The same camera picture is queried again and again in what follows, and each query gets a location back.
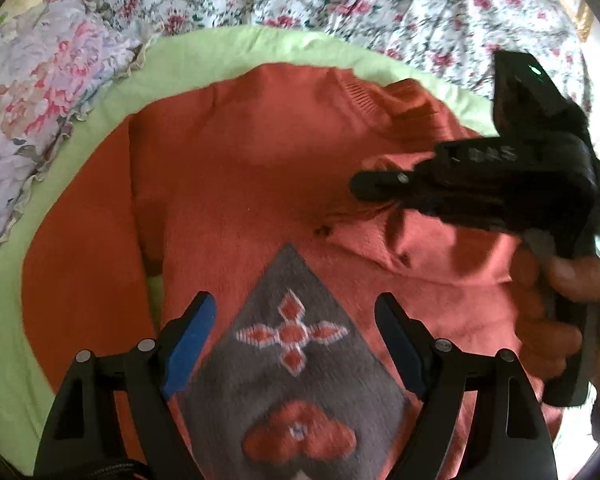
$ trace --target floral bedspread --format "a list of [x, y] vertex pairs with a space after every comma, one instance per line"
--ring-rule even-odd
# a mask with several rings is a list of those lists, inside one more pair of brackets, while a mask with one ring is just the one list
[[0, 27], [0, 242], [71, 133], [69, 119], [130, 67], [138, 44], [80, 0], [47, 0]]
[[92, 1], [117, 30], [137, 20], [167, 34], [247, 23], [322, 30], [483, 96], [493, 91], [493, 51], [527, 50], [565, 95], [589, 108], [580, 41], [557, 0]]

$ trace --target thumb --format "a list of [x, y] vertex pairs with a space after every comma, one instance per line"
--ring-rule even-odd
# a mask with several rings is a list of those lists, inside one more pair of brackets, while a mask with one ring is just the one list
[[547, 279], [552, 288], [571, 301], [600, 301], [600, 258], [552, 258]]

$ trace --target embroidered flower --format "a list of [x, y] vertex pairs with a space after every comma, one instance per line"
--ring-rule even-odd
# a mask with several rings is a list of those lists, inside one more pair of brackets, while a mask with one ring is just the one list
[[338, 5], [335, 8], [335, 13], [340, 14], [341, 16], [346, 16], [351, 12], [351, 7], [346, 5]]
[[278, 307], [283, 322], [275, 328], [262, 323], [239, 330], [236, 339], [242, 343], [266, 348], [273, 344], [282, 347], [280, 363], [293, 376], [298, 376], [306, 365], [306, 356], [302, 349], [314, 341], [321, 345], [330, 345], [346, 336], [346, 327], [321, 321], [307, 326], [302, 322], [305, 309], [298, 297], [290, 290]]
[[139, 3], [140, 0], [125, 0], [124, 5], [122, 6], [122, 15], [125, 18], [130, 18]]
[[484, 10], [490, 10], [491, 0], [474, 0], [474, 5]]
[[356, 433], [351, 428], [304, 400], [284, 404], [242, 440], [247, 457], [269, 464], [283, 464], [301, 455], [321, 462], [342, 460], [356, 446]]
[[402, 61], [402, 54], [394, 48], [389, 48], [385, 50], [384, 54], [388, 57], [392, 57], [393, 59], [397, 59], [398, 61]]
[[371, 10], [371, 3], [368, 0], [360, 0], [353, 7], [353, 12], [355, 14], [366, 14]]
[[448, 52], [446, 54], [434, 54], [433, 55], [433, 64], [435, 66], [453, 66], [456, 63], [456, 60], [454, 59], [453, 54], [451, 54], [451, 52]]
[[177, 34], [182, 25], [187, 21], [186, 16], [182, 16], [180, 14], [172, 14], [167, 18], [167, 21], [164, 24], [164, 31], [167, 34]]
[[264, 25], [275, 28], [292, 28], [300, 25], [300, 20], [284, 14], [278, 16], [275, 20], [265, 20]]

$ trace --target orange sweater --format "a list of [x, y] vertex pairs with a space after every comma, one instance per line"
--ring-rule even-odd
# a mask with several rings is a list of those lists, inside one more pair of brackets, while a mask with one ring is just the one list
[[[516, 241], [366, 208], [348, 182], [472, 135], [414, 80], [380, 88], [288, 64], [149, 105], [98, 147], [27, 253], [24, 325], [49, 381], [81, 348], [151, 336], [145, 280], [161, 272], [162, 324], [199, 290], [218, 304], [176, 396], [206, 478], [384, 478], [418, 404], [376, 329], [376, 297], [391, 291], [464, 351], [517, 349]], [[559, 412], [546, 414], [555, 430]]]

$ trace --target bed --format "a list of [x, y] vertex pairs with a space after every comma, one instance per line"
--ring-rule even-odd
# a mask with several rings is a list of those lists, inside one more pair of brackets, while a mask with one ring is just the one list
[[[494, 50], [528, 50], [560, 91], [588, 111], [595, 101], [578, 36], [588, 26], [577, 29], [573, 19], [582, 17], [566, 5], [563, 0], [7, 0], [0, 10], [0, 243], [22, 214], [32, 179], [43, 178], [59, 140], [70, 134], [70, 118], [85, 115], [98, 88], [141, 66], [144, 49], [156, 37], [241, 24], [321, 31], [484, 97], [493, 93]], [[31, 74], [48, 96], [30, 88]], [[68, 77], [78, 82], [69, 84]], [[600, 140], [596, 132], [593, 137]]]
[[[148, 0], [79, 1], [87, 4], [92, 16], [104, 20], [107, 30], [120, 34], [116, 36], [122, 53], [116, 58], [119, 63], [106, 77], [100, 74], [99, 84], [92, 86], [75, 102], [75, 107], [67, 110], [63, 117], [66, 122], [59, 122], [56, 133], [49, 135], [48, 143], [43, 148], [36, 147], [46, 154], [45, 158], [35, 161], [30, 174], [22, 179], [26, 184], [16, 190], [16, 198], [22, 197], [25, 190], [26, 196], [20, 202], [22, 208], [17, 210], [16, 216], [9, 215], [5, 223], [7, 230], [0, 232], [0, 241], [5, 242], [0, 248], [0, 454], [26, 474], [32, 471], [53, 397], [22, 330], [19, 311], [22, 259], [46, 211], [97, 144], [122, 118], [153, 100], [231, 78], [263, 62], [287, 60], [297, 64], [350, 67], [360, 77], [380, 84], [414, 77], [445, 101], [462, 124], [483, 135], [493, 135], [487, 99], [491, 94], [491, 79], [484, 60], [489, 58], [490, 48], [496, 48], [496, 44], [524, 48], [501, 31], [488, 31], [479, 20], [463, 29], [467, 35], [473, 34], [471, 38], [475, 43], [471, 44], [464, 36], [462, 43], [458, 36], [442, 34], [445, 27], [440, 23], [429, 27], [427, 13], [436, 9], [436, 0], [416, 3], [410, 0], [404, 12], [401, 7], [396, 11], [391, 0], [386, 0], [379, 9], [374, 8], [378, 4], [372, 4], [371, 0], [218, 0], [225, 8], [213, 7], [204, 16], [191, 9], [204, 7], [206, 0], [177, 0], [184, 2], [181, 9], [173, 5], [175, 0], [169, 0], [164, 8], [156, 7], [155, 0], [151, 3]], [[556, 4], [556, 0], [548, 1], [550, 5]], [[321, 4], [319, 9], [312, 7], [316, 2]], [[503, 8], [517, 7], [517, 0], [502, 2]], [[482, 10], [493, 9], [484, 9], [486, 0], [470, 0], [470, 3]], [[536, 19], [543, 20], [539, 17], [543, 11], [537, 7], [535, 10]], [[452, 21], [450, 18], [447, 25], [453, 29]], [[245, 22], [266, 28], [216, 28]], [[412, 23], [420, 22], [422, 30], [410, 30]], [[589, 79], [576, 30], [567, 13], [558, 22], [570, 33], [560, 37], [560, 46], [549, 47], [547, 59], [553, 64], [547, 68], [558, 86], [562, 83], [561, 90], [571, 95], [573, 88], [576, 101], [587, 106]], [[205, 27], [212, 30], [186, 34]], [[280, 30], [286, 28], [318, 32]], [[477, 31], [482, 33], [480, 38], [475, 38]], [[165, 32], [175, 37], [162, 38], [145, 51], [144, 47], [151, 44], [155, 33]], [[422, 34], [420, 42], [413, 41], [417, 34]], [[490, 40], [490, 34], [496, 39]], [[480, 44], [481, 49], [478, 57], [476, 44]], [[571, 52], [572, 63], [566, 58], [565, 45]], [[554, 56], [551, 48], [558, 48], [564, 57]], [[127, 76], [134, 63], [142, 70], [115, 81], [106, 92], [93, 99], [96, 90], [110, 84], [115, 72]], [[477, 70], [471, 74], [466, 69], [469, 66], [476, 66]], [[62, 129], [75, 114], [86, 118], [86, 111], [91, 107], [87, 121], [72, 121], [70, 130]], [[62, 148], [58, 142], [61, 137], [68, 139]], [[33, 183], [34, 174], [43, 176], [44, 182]], [[159, 281], [152, 281], [149, 289], [158, 308]], [[557, 444], [562, 443], [562, 447], [557, 446], [562, 478], [568, 477], [594, 449], [595, 444], [587, 435], [587, 417], [586, 413], [582, 415], [574, 410], [565, 418], [557, 439]]]

